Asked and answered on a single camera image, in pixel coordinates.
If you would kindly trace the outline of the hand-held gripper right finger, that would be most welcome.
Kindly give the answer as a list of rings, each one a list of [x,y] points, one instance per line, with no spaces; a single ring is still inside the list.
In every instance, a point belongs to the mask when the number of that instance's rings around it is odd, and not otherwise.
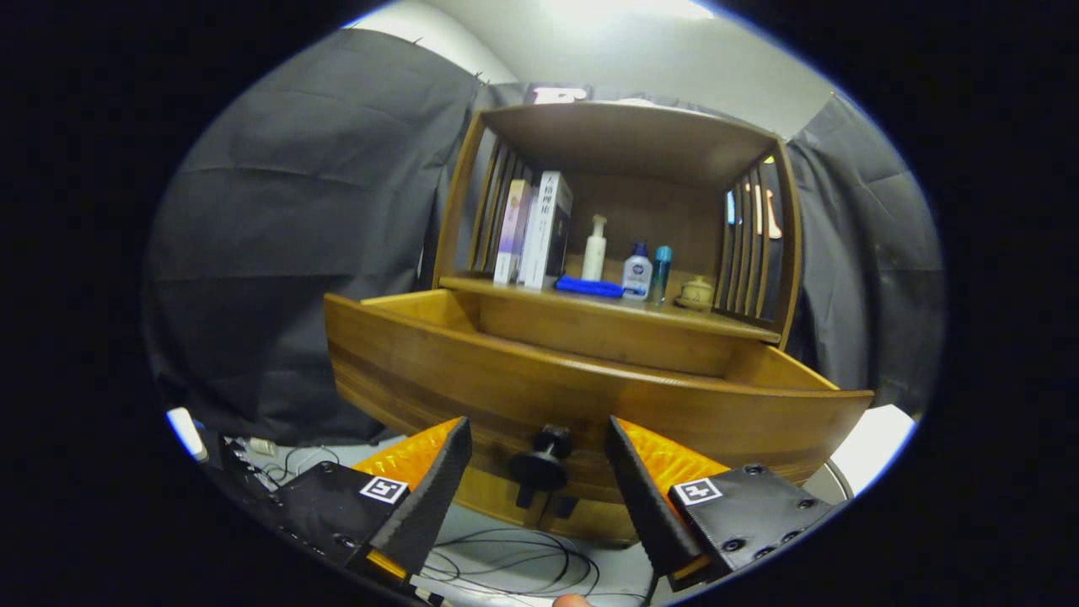
[[[766,465],[722,465],[618,417],[605,453],[652,575],[674,591],[771,556],[834,510]]]

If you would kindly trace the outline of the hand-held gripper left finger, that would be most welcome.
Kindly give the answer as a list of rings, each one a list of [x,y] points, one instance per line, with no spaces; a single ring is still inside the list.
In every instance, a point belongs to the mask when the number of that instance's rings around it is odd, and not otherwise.
[[[470,419],[355,466],[320,463],[270,495],[270,526],[336,567],[397,590],[421,572],[473,456]]]

